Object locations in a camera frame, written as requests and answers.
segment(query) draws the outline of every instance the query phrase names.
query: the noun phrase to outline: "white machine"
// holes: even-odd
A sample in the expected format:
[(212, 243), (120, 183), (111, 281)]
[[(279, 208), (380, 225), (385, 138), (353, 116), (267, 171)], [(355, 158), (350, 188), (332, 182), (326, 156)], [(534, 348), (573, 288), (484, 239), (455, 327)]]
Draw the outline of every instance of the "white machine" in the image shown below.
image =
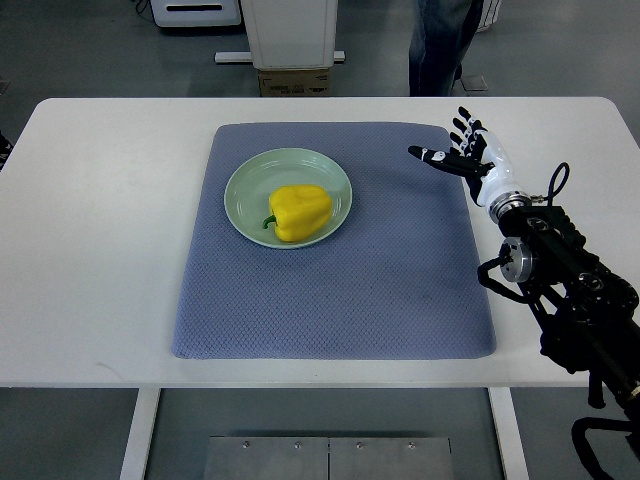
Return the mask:
[(256, 68), (333, 65), (338, 0), (242, 0), (242, 10)]
[(240, 25), (238, 0), (150, 0), (159, 27)]

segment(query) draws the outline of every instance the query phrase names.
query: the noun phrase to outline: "table leg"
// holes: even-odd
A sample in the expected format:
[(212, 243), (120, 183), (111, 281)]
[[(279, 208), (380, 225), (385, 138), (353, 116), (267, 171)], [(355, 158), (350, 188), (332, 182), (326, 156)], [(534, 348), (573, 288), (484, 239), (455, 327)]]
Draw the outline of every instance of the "table leg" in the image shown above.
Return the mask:
[(120, 480), (144, 480), (159, 399), (159, 388), (138, 390)]
[(505, 480), (528, 479), (527, 465), (520, 440), (516, 412), (508, 387), (490, 387), (489, 400), (498, 436)]

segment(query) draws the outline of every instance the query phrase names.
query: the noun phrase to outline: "person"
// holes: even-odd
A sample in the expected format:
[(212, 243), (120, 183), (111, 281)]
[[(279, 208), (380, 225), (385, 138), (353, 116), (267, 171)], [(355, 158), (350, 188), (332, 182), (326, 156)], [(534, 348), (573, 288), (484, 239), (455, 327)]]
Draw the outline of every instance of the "person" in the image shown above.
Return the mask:
[(483, 0), (416, 0), (409, 47), (409, 95), (448, 97), (462, 75)]

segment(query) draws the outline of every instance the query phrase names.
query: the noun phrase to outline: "screw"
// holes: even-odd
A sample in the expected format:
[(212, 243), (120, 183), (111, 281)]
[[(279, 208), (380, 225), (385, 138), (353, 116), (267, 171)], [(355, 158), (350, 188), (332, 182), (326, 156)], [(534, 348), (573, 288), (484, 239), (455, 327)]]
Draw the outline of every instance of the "screw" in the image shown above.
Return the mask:
[(600, 280), (599, 277), (593, 275), (592, 273), (581, 273), (580, 275), (578, 275), (578, 280), (580, 280), (583, 285), (593, 291), (602, 290), (604, 288), (604, 283), (602, 283), (602, 280)]
[(533, 228), (534, 230), (538, 230), (539, 232), (542, 232), (549, 228), (549, 224), (538, 217), (528, 218), (527, 223), (531, 228)]

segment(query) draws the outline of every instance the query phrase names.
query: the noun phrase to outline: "light green plate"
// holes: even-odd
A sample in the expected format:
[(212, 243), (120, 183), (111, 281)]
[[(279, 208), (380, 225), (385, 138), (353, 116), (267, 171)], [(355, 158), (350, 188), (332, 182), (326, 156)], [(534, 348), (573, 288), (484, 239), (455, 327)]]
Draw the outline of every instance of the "light green plate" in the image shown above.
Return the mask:
[[(294, 243), (281, 241), (273, 224), (262, 228), (270, 215), (269, 195), (283, 185), (320, 185), (331, 196), (331, 219), (310, 237)], [(271, 248), (300, 248), (319, 242), (342, 225), (351, 209), (351, 183), (336, 162), (304, 148), (279, 148), (243, 163), (229, 179), (224, 208), (233, 226), (249, 240)]]

